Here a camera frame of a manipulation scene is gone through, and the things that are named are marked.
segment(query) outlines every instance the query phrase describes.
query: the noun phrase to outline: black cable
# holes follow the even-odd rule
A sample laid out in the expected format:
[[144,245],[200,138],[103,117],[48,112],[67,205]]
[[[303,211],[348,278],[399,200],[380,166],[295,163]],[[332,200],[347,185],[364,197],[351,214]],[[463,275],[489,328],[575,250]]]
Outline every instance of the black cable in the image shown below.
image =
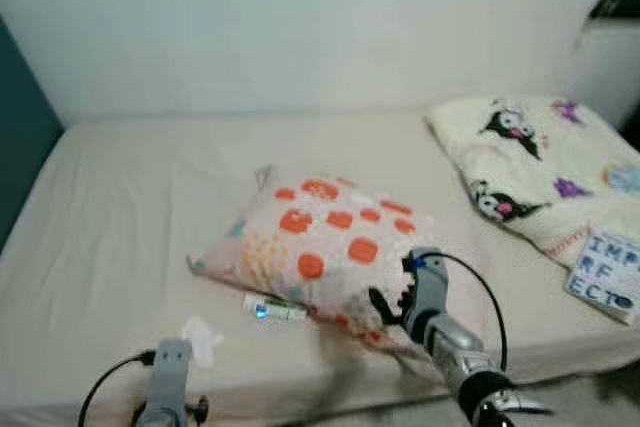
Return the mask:
[[453,260],[458,264],[462,265],[465,269],[467,269],[471,274],[482,284],[484,290],[487,291],[489,297],[491,298],[491,302],[493,303],[493,308],[496,312],[496,317],[498,318],[498,325],[500,326],[500,369],[504,372],[507,370],[507,329],[504,327],[504,320],[502,318],[502,311],[500,310],[500,305],[498,304],[498,300],[496,296],[493,295],[493,291],[489,284],[484,280],[484,278],[478,273],[476,269],[467,264],[464,260],[456,257],[455,255],[447,254],[444,252],[426,252],[417,257],[418,259],[425,259],[427,257],[443,257],[445,259]]
[[87,410],[89,409],[89,404],[91,404],[91,399],[95,395],[96,391],[100,387],[100,384],[105,381],[107,377],[113,374],[120,367],[124,367],[127,364],[132,362],[141,362],[144,366],[153,365],[153,360],[155,359],[156,351],[155,350],[145,350],[144,352],[139,353],[138,355],[134,355],[133,357],[129,357],[128,359],[123,360],[122,362],[118,362],[116,365],[107,370],[102,376],[98,379],[98,381],[91,387],[91,390],[87,394],[82,403],[82,408],[80,409],[80,415],[78,416],[78,427],[84,427],[84,420],[87,416]]

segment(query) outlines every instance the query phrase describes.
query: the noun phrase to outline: pillowcase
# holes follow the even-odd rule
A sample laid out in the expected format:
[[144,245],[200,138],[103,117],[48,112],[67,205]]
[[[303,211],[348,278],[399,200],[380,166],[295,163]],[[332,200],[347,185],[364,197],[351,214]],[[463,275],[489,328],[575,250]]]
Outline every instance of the pillowcase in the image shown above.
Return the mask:
[[210,253],[189,257],[196,274],[307,305],[384,350],[406,350],[369,299],[377,288],[394,315],[413,283],[401,259],[435,245],[433,219],[341,177],[269,171],[261,191]]
[[428,120],[485,217],[573,268],[594,232],[640,240],[640,155],[588,107],[467,98]]

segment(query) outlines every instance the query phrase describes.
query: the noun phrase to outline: blue light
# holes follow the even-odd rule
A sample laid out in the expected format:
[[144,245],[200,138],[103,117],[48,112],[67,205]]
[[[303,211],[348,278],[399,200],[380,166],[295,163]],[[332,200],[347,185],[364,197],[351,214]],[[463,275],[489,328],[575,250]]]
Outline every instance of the blue light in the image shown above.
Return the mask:
[[264,305],[256,305],[256,317],[258,320],[267,318],[267,308]]

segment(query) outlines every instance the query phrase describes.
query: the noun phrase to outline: white tissue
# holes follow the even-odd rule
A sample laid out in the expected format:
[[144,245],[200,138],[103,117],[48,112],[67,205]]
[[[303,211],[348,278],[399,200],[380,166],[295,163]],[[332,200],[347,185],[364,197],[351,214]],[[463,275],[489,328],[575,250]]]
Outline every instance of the white tissue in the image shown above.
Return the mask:
[[193,316],[182,327],[180,337],[191,342],[193,360],[198,367],[209,368],[215,363],[214,349],[224,342],[224,335],[215,333],[200,317]]

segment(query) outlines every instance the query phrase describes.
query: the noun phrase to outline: white tag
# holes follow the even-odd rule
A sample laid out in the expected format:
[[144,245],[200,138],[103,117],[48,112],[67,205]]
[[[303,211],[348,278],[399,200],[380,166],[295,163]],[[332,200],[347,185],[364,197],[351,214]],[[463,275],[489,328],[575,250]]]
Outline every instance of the white tag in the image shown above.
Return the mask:
[[631,324],[640,312],[640,243],[609,232],[591,234],[565,290]]
[[255,171],[258,190],[262,191],[273,174],[273,165],[266,165]]
[[187,320],[180,337],[191,342],[193,360],[203,368],[213,366],[216,360],[213,349],[224,341],[224,335],[214,334],[209,325],[197,316]]

